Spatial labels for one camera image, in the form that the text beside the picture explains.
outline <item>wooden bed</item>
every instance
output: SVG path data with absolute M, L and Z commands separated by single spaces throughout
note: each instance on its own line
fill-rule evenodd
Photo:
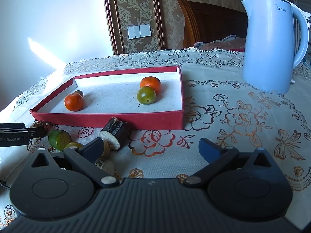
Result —
M 235 34 L 246 37 L 246 13 L 217 5 L 178 0 L 185 16 L 183 47 L 197 42 L 212 42 Z

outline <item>green lime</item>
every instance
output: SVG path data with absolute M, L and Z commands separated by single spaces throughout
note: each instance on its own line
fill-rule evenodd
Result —
M 57 129 L 49 132 L 48 140 L 53 148 L 60 151 L 63 151 L 65 146 L 72 141 L 68 132 Z
M 141 87 L 137 92 L 137 100 L 141 104 L 152 104 L 156 99 L 156 93 L 153 88 L 145 86 Z
M 64 149 L 67 149 L 67 148 L 69 148 L 70 146 L 77 146 L 78 148 L 81 148 L 81 147 L 83 147 L 84 145 L 81 144 L 81 143 L 78 143 L 78 142 L 70 142 L 69 144 L 67 144 L 67 145 L 65 146 Z

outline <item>tangerine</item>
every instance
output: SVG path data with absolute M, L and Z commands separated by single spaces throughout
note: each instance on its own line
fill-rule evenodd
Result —
M 79 111 L 83 108 L 83 97 L 79 93 L 72 93 L 65 97 L 65 107 L 70 111 Z
M 151 87 L 157 94 L 161 91 L 161 82 L 156 77 L 148 76 L 141 80 L 140 87 Z

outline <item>kettle handle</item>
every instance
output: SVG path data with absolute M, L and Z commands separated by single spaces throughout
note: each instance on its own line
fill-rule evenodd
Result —
M 304 16 L 304 13 L 299 9 L 295 4 L 290 3 L 293 9 L 293 15 L 298 20 L 300 31 L 301 31 L 301 40 L 299 44 L 298 51 L 294 58 L 294 68 L 302 61 L 306 55 L 308 43 L 309 43 L 309 27 L 307 20 Z

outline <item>red tray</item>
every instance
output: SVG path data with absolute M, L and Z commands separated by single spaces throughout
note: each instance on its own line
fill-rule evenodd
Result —
M 140 81 L 157 77 L 162 90 L 154 103 L 140 104 L 136 98 Z M 84 107 L 78 112 L 65 108 L 65 97 L 81 90 Z M 111 117 L 130 124 L 135 130 L 181 130 L 183 89 L 179 66 L 115 70 L 75 76 L 30 110 L 36 120 L 46 123 L 104 127 Z

